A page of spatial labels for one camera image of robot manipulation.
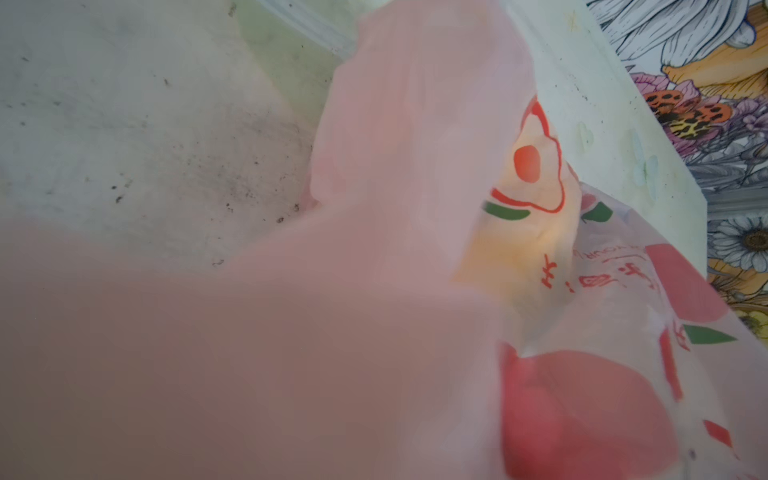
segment red circle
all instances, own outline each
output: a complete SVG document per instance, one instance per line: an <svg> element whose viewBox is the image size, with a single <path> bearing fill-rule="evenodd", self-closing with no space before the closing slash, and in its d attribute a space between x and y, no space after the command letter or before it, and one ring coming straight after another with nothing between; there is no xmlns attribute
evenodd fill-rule
<svg viewBox="0 0 768 480"><path fill-rule="evenodd" d="M525 145L515 152L515 171L520 180L535 184L541 177L541 155L533 145Z"/></svg>

